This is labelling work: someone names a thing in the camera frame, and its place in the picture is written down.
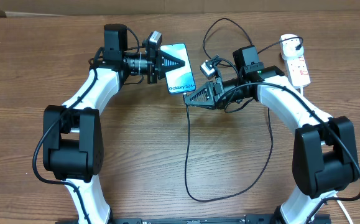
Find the power strip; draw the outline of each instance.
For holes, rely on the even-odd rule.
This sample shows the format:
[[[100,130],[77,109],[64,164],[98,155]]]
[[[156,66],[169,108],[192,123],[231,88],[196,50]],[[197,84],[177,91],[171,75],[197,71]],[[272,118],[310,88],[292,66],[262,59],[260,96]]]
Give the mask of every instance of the power strip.
[[[294,34],[284,34],[280,40],[285,40],[291,37],[296,37]],[[300,44],[298,39],[291,39],[280,43],[281,55],[285,60],[285,66],[290,83],[296,89],[301,89],[311,83],[310,75],[308,73],[307,64],[304,59],[304,47],[300,50],[295,50],[296,46]]]

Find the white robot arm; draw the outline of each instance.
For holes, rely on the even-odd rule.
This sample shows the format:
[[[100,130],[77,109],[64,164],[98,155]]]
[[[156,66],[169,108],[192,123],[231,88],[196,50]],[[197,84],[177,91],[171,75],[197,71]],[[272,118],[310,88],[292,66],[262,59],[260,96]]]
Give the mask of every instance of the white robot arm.
[[[264,68],[253,45],[233,52],[233,56],[239,78],[224,82],[216,69],[220,61],[212,58],[201,65],[201,71],[208,79],[215,76],[215,82],[206,82],[186,96],[185,104],[226,109],[232,102],[253,97],[274,111],[295,136],[292,170],[297,186],[277,208],[271,223],[301,224],[307,217],[312,221],[325,198],[359,178],[348,152],[332,136],[333,132],[341,139],[358,164],[353,125],[346,117],[333,118],[310,103],[277,67]],[[333,151],[322,153],[324,144],[333,145]]]
[[[127,30],[131,31],[121,24],[105,25],[104,47],[98,50],[93,63],[89,61],[88,79],[62,106],[50,105],[44,112],[44,136],[35,151],[34,172],[42,182],[68,188],[79,214],[79,220],[70,223],[113,222],[98,177],[104,156],[99,116],[127,77],[145,74],[148,84],[152,84],[167,74],[169,93],[195,89],[185,44],[159,49],[162,34],[154,31],[142,43],[144,54],[138,54],[139,46],[137,53],[126,53]],[[79,140],[64,139],[62,134],[68,133],[78,133]],[[41,144],[44,167],[61,182],[46,180],[37,172],[35,162]]]

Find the blue smartphone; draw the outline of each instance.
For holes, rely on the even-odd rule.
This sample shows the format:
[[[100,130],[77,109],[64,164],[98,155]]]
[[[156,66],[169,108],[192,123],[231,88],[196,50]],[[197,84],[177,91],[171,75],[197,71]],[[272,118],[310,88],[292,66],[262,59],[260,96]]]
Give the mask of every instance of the blue smartphone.
[[[196,85],[193,79],[190,59],[188,58],[185,44],[170,44],[160,46],[160,50],[166,54],[181,60],[181,67],[166,72],[167,89],[170,94],[195,91]],[[175,65],[175,60],[165,59],[164,64]]]

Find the wood grain surface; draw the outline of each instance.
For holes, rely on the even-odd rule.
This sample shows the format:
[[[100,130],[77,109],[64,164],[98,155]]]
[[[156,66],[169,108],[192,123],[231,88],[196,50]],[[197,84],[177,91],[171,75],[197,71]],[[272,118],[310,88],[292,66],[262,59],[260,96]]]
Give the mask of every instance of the wood grain surface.
[[[199,70],[206,59],[203,36],[220,17],[243,26],[257,49],[282,34],[304,38],[312,80],[305,95],[320,109],[354,123],[360,163],[360,11],[0,19],[0,223],[54,223],[77,217],[65,187],[43,184],[33,175],[32,155],[42,135],[45,107],[60,105],[86,80],[87,60],[103,45],[104,24],[125,24],[140,39],[159,30],[164,44],[186,43],[201,86],[206,81]],[[206,44],[211,55],[231,58],[234,50],[248,45],[242,32],[227,22],[217,24],[213,33]],[[135,40],[129,35],[132,45]],[[279,46],[262,53],[261,60],[285,70]],[[223,76],[234,74],[224,68]],[[191,193],[208,199],[251,184],[269,152],[267,109],[256,102],[234,114],[190,108],[190,117]],[[101,185],[117,218],[272,213],[295,187],[293,136],[275,115],[274,151],[260,181],[243,195],[211,203],[195,202],[185,191],[185,107],[181,95],[168,94],[165,80],[123,87],[108,103],[101,123]],[[38,168],[44,177],[53,178],[43,168],[42,155]],[[359,183],[353,183],[339,195],[350,197],[358,190]],[[360,200],[344,204],[360,223]],[[322,212],[330,213],[333,223],[346,221],[335,202]]]

